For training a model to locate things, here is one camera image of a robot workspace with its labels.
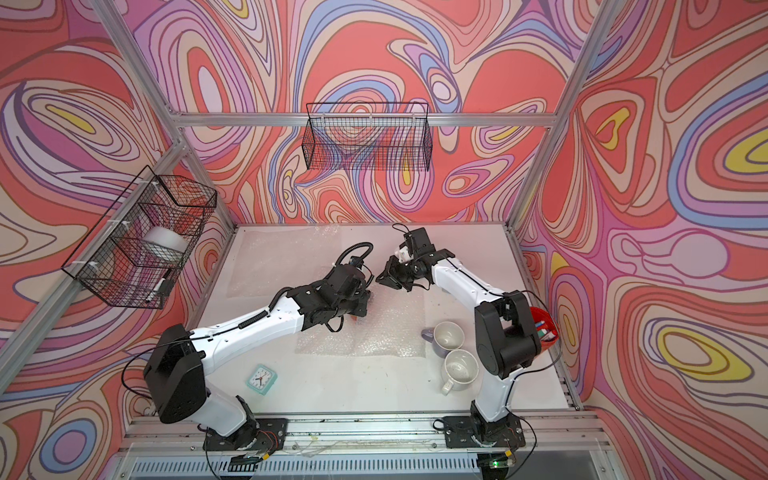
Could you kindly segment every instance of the mug handle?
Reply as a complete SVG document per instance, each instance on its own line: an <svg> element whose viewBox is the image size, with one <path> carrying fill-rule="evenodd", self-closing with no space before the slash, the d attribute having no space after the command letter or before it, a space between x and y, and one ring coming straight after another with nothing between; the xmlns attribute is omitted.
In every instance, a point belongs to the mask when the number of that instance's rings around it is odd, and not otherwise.
<svg viewBox="0 0 768 480"><path fill-rule="evenodd" d="M427 342L434 342L435 341L435 329L424 329L422 330L422 338L426 340Z"/></svg>
<svg viewBox="0 0 768 480"><path fill-rule="evenodd" d="M451 380L451 379L448 379L448 382L445 382L445 385L443 385L443 386L442 386L442 389L440 390L440 392L441 392L443 395L448 395L448 392L450 392L450 391L451 391L451 389L453 388L453 386L454 386L453 380Z"/></svg>

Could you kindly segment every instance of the gray mug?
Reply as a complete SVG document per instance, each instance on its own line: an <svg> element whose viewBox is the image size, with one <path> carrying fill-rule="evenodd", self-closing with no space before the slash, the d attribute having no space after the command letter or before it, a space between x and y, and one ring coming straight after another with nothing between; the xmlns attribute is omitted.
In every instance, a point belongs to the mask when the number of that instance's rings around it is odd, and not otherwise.
<svg viewBox="0 0 768 480"><path fill-rule="evenodd" d="M422 330L422 338L432 344L432 349L444 359L449 352L462 348L464 330L453 322L441 322L434 328Z"/></svg>

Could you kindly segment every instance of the bubble wrap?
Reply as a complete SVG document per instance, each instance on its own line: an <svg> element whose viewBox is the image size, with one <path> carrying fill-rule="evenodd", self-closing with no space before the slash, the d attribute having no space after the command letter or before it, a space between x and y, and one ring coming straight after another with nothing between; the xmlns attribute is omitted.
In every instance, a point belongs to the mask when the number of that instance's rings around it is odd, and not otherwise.
<svg viewBox="0 0 768 480"><path fill-rule="evenodd" d="M393 290L371 284L368 314L345 316L341 332L331 333L324 326L314 326L299 333L296 353L332 356L425 357L426 342L421 337L425 326L424 294ZM331 320L335 329L338 320Z"/></svg>
<svg viewBox="0 0 768 480"><path fill-rule="evenodd" d="M338 232L337 225L245 232L227 298L271 297L284 286L323 278L344 250Z"/></svg>

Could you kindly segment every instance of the mug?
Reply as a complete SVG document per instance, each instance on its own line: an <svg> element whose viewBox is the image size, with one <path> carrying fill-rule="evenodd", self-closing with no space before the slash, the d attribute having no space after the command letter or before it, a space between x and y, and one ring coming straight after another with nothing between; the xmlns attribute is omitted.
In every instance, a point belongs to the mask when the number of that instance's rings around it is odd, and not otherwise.
<svg viewBox="0 0 768 480"><path fill-rule="evenodd" d="M478 378L480 365L474 355L466 350L452 350L442 363L442 394L451 390L464 390Z"/></svg>
<svg viewBox="0 0 768 480"><path fill-rule="evenodd" d="M437 356L444 359L448 352L462 348L464 330L453 322L441 322L435 328L422 330L422 338L432 344Z"/></svg>

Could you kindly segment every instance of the metal grille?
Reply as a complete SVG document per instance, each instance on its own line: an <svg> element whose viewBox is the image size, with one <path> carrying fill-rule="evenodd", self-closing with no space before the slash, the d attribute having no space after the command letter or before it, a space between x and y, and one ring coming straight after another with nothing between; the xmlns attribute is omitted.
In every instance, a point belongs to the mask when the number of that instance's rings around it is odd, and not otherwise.
<svg viewBox="0 0 768 480"><path fill-rule="evenodd" d="M428 171L429 105L312 103L302 150L308 170Z"/></svg>
<svg viewBox="0 0 768 480"><path fill-rule="evenodd" d="M186 177L154 176L74 278L109 306L163 308L216 201L213 188ZM146 241L153 227L174 231L186 249Z"/></svg>
<svg viewBox="0 0 768 480"><path fill-rule="evenodd" d="M450 474L479 473L477 455L472 453L444 454L379 454L379 455L318 455L314 458L273 455L260 465L231 465L230 458L210 457L210 467L219 476L304 476L304 475L402 475L413 473ZM130 478L210 478L205 458L139 458Z"/></svg>

